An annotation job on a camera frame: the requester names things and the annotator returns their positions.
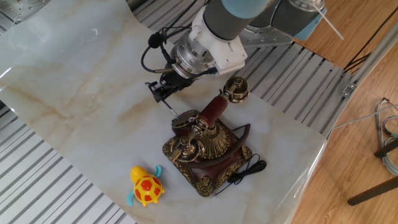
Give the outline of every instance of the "metal frame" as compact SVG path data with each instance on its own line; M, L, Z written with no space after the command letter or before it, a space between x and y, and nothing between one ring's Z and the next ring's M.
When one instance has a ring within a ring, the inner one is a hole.
M388 152L391 152L392 150L396 149L398 147L398 139L390 142L380 150L378 150L376 153L374 153L374 156L378 158L382 158L386 156ZM348 204L351 206L357 205L359 203L362 203L364 201L367 201L371 198L374 198L378 195L384 194L390 190L394 190L398 188L398 177L394 177L392 179L389 179L385 181L384 183L381 183L367 191L364 191L360 194L355 195L354 197L351 197L348 199Z

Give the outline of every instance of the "orange turtle shell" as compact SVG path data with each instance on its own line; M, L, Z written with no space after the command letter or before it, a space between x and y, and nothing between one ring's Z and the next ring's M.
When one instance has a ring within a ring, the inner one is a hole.
M146 174L134 184L134 194L145 207L147 203L159 202L159 197L165 190L160 180L151 174Z

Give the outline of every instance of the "striped metal floor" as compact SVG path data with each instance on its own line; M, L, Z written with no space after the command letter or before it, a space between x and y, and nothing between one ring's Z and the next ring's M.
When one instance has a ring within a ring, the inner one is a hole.
M199 2L177 26L189 24ZM147 1L133 13L156 30L189 3ZM299 44L246 51L245 67L232 75L246 78L254 95L328 136L349 101L342 92L352 76ZM5 107L0 110L0 223L135 221Z
M135 221L12 110L0 110L0 223Z

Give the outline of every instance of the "ornate gold base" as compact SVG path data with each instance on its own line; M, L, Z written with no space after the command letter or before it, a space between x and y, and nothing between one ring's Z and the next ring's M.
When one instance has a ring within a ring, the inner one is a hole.
M220 120L217 121L219 125L224 127L230 136L230 147L238 139L229 128L227 128ZM171 145L175 137L168 140L163 146L163 153L168 155L171 150ZM174 166L181 172L187 181L194 187L198 194L204 197L211 195L217 188L221 187L223 183L231 177L243 164L247 163L252 156L252 151L246 145L242 145L229 159L205 169L189 169L184 167L183 164L173 162ZM200 158L196 162L200 162L205 158Z

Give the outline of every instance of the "wooden floor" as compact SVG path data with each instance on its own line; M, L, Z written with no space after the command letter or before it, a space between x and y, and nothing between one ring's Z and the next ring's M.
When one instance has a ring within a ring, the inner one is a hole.
M383 97L398 104L397 62L398 44L362 82L337 125L373 113ZM393 113L398 114L390 110L381 118ZM336 129L292 223L397 224L398 189L354 207L346 202L393 177L373 156L378 149L375 118ZM398 162L398 149L391 152L391 157Z
M325 0L325 6L327 18L345 39L341 40L322 20L308 40L296 42L344 68L398 7L398 0ZM395 13L360 56L370 53L397 20Z

